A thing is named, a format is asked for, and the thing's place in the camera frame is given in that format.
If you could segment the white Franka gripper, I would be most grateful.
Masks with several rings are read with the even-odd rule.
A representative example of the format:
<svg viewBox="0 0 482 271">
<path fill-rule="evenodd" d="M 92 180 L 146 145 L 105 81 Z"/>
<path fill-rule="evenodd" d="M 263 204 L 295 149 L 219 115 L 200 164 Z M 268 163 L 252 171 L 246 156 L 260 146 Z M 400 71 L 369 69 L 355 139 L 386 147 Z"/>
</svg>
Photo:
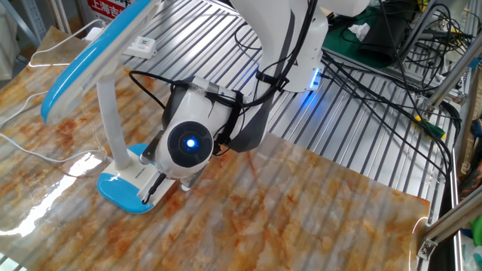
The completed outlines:
<svg viewBox="0 0 482 271">
<path fill-rule="evenodd" d="M 174 136 L 174 131 L 164 135 L 161 129 L 141 153 L 141 164 L 153 163 L 160 172 L 141 189 L 143 205 L 153 204 L 155 193 L 168 178 L 180 182 L 183 191 L 189 191 L 206 168 L 206 158 L 200 151 L 202 138 L 194 132 L 182 132 Z"/>
</svg>

